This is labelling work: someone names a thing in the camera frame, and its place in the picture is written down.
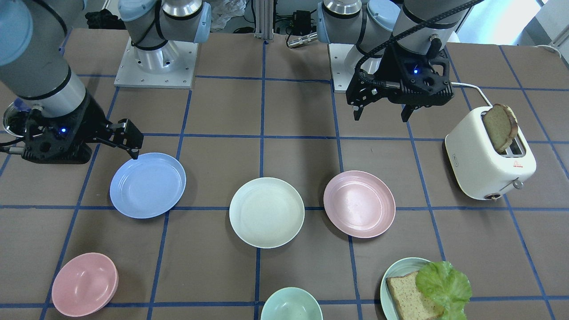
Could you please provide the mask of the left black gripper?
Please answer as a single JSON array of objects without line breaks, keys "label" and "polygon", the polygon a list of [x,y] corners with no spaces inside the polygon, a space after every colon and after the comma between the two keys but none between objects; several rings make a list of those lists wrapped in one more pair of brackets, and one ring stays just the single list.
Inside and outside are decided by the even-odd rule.
[{"label": "left black gripper", "polygon": [[347,103],[354,106],[355,121],[360,121],[363,107],[379,99],[405,104],[401,120],[408,122],[418,106],[442,106],[454,97],[449,73],[449,58],[441,42],[427,45],[425,55],[393,43],[384,50],[373,75],[354,75],[346,91]]}]

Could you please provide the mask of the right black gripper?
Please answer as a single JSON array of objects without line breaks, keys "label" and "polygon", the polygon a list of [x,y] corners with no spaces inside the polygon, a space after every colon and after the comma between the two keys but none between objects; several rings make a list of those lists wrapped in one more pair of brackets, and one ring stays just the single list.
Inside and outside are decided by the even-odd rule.
[{"label": "right black gripper", "polygon": [[125,150],[137,160],[144,135],[128,118],[116,124],[106,118],[90,93],[71,113],[48,118],[33,109],[26,122],[21,157],[37,164],[85,164],[91,159],[89,143]]}]

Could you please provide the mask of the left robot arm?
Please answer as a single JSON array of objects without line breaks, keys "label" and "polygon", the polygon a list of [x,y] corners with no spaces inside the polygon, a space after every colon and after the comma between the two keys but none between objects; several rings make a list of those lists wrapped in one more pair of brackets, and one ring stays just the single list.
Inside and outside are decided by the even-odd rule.
[{"label": "left robot arm", "polygon": [[317,36],[351,44],[356,57],[345,90],[353,117],[380,99],[404,107],[407,122],[419,108],[453,97],[445,45],[477,0],[324,0],[317,7]]}]

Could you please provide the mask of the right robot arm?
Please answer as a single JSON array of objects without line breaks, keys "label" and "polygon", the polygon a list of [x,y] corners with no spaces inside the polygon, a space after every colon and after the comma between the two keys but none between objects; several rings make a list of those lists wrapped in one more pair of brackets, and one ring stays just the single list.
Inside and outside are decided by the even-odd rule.
[{"label": "right robot arm", "polygon": [[[85,164],[90,143],[120,148],[136,160],[144,141],[127,118],[112,123],[59,52],[85,0],[3,0],[1,81],[24,111],[15,140],[1,151],[38,164]],[[197,43],[206,42],[212,9],[202,0],[120,0],[130,44],[116,75],[120,87],[190,88]]]}]

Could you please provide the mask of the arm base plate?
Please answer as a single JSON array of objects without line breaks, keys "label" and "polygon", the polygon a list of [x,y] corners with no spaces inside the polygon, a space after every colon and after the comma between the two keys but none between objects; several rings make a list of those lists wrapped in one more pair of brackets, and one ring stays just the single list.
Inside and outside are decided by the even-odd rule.
[{"label": "arm base plate", "polygon": [[125,88],[191,89],[199,45],[169,41],[164,47],[145,51],[128,41],[114,85]]},{"label": "arm base plate", "polygon": [[345,93],[354,67],[363,57],[355,44],[330,43],[329,58],[335,93]]}]

